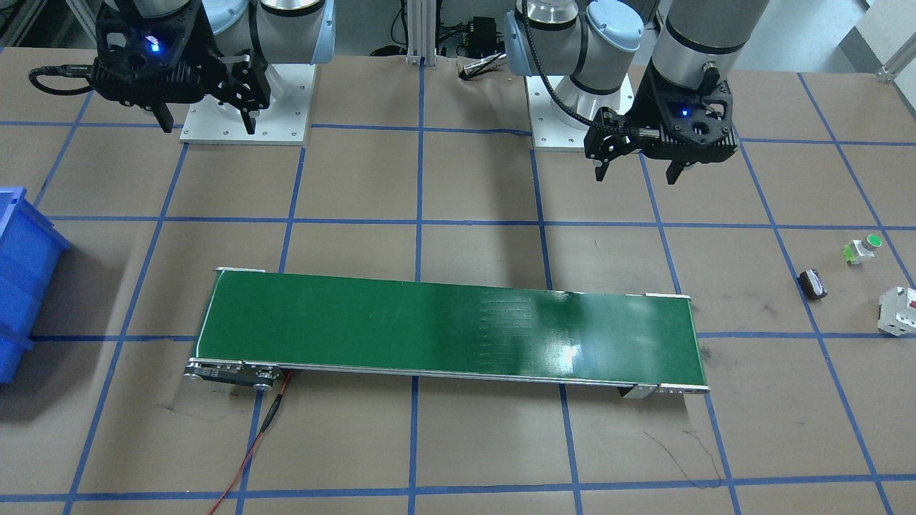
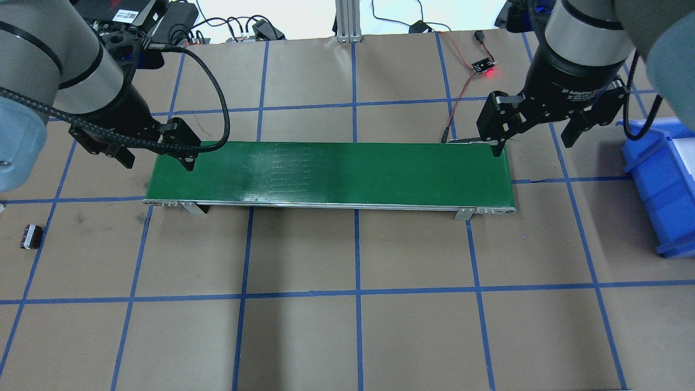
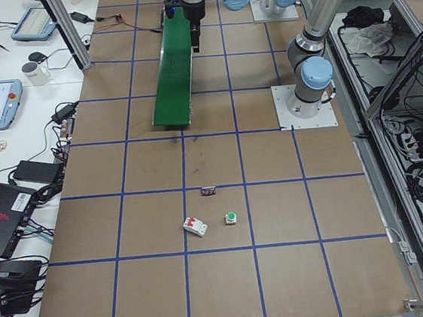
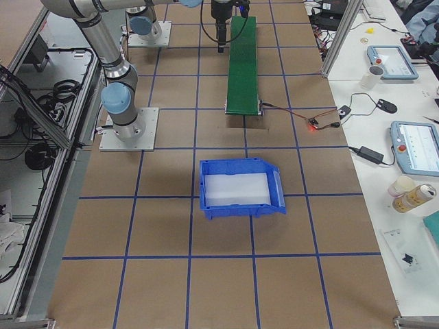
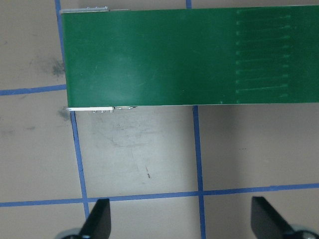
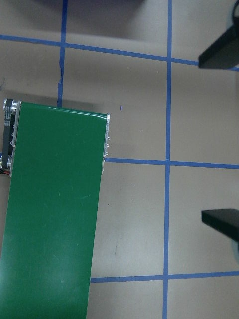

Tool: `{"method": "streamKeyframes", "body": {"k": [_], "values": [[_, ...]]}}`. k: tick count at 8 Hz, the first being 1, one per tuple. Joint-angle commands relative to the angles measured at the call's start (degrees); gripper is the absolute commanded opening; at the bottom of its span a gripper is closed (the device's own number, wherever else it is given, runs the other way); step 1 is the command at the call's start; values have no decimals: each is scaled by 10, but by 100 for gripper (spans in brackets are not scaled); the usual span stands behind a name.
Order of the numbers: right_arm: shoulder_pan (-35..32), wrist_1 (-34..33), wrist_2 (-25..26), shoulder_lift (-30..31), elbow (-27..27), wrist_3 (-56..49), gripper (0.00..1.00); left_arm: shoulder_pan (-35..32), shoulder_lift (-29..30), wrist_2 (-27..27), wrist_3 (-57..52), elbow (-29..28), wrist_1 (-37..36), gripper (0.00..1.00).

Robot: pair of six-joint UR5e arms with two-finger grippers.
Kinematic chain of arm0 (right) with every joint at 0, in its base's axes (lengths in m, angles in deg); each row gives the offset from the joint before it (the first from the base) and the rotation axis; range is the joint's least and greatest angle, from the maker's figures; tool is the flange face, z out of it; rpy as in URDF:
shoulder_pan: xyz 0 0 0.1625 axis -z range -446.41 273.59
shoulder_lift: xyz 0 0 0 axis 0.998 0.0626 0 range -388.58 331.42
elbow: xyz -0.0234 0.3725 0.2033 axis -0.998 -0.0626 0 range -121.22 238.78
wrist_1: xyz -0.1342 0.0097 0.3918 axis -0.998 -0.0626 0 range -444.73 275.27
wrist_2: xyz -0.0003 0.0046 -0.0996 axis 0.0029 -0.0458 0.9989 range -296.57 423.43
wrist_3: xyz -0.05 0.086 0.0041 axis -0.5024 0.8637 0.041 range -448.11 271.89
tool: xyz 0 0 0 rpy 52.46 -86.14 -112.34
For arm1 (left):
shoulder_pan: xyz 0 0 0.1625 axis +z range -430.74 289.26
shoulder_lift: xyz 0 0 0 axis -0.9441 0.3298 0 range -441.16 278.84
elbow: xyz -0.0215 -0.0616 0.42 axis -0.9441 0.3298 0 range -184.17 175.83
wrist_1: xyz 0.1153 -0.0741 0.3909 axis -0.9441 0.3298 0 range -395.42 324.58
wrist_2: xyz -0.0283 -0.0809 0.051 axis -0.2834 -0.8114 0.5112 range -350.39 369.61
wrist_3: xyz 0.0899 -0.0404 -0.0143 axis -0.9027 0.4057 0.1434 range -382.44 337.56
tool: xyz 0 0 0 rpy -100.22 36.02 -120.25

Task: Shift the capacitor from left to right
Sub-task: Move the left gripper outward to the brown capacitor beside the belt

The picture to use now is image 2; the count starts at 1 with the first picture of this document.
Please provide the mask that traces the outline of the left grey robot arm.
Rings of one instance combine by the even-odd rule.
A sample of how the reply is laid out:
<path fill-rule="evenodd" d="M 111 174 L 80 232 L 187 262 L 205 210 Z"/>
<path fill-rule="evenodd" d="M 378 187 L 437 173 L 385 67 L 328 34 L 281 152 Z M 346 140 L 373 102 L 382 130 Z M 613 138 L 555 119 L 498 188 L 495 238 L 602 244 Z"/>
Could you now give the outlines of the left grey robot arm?
<path fill-rule="evenodd" d="M 191 170 L 200 139 L 179 118 L 154 119 L 132 77 L 161 67 L 170 35 L 197 17 L 187 2 L 3 1 L 2 191 L 30 178 L 50 116 L 69 122 L 85 151 L 126 168 L 133 149 L 149 149 Z"/>

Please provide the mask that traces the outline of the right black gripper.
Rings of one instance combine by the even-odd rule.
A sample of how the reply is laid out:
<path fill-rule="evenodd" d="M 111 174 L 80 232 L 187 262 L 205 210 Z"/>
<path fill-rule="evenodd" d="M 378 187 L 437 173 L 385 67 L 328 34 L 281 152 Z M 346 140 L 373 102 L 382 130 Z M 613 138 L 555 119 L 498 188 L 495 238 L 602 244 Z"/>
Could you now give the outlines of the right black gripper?
<path fill-rule="evenodd" d="M 575 64 L 549 46 L 537 47 L 523 93 L 488 95 L 476 121 L 479 138 L 499 157 L 509 139 L 535 126 L 535 118 L 569 116 L 561 140 L 565 148 L 572 148 L 595 125 L 610 124 L 626 103 L 629 89 L 617 75 L 618 68 L 619 64 Z"/>

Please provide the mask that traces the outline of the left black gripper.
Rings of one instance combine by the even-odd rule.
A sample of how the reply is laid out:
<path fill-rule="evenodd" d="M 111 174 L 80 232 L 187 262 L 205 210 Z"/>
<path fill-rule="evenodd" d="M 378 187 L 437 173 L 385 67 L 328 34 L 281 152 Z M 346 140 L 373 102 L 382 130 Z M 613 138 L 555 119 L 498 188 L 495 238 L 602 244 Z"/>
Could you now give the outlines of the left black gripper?
<path fill-rule="evenodd" d="M 163 144 L 189 148 L 201 146 L 200 138 L 182 118 L 171 118 L 166 123 L 159 125 L 159 122 L 150 114 L 146 100 L 135 87 L 125 87 L 123 91 L 119 92 L 115 100 L 106 107 L 80 115 L 80 118 L 100 127 L 112 129 L 119 134 L 141 140 L 156 142 L 161 134 L 161 143 Z M 104 154 L 118 161 L 126 169 L 132 169 L 136 161 L 136 157 L 127 147 L 108 141 L 103 137 L 92 136 L 79 126 L 72 125 L 69 128 L 69 135 L 87 153 L 92 155 Z M 186 171 L 191 172 L 194 170 L 199 153 L 166 152 L 159 154 L 176 159 Z"/>

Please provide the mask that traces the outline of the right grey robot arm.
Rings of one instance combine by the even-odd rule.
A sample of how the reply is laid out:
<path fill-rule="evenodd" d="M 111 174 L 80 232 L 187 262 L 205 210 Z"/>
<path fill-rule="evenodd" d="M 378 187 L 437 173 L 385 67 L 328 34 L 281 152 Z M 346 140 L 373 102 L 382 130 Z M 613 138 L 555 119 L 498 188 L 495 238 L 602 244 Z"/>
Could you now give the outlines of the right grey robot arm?
<path fill-rule="evenodd" d="M 620 110 L 628 113 L 632 79 L 618 70 L 629 55 L 643 60 L 657 92 L 646 126 L 662 101 L 693 129 L 692 1 L 507 1 L 495 23 L 534 32 L 538 47 L 522 90 L 493 91 L 477 119 L 479 136 L 501 156 L 513 136 L 566 121 L 566 148 Z"/>

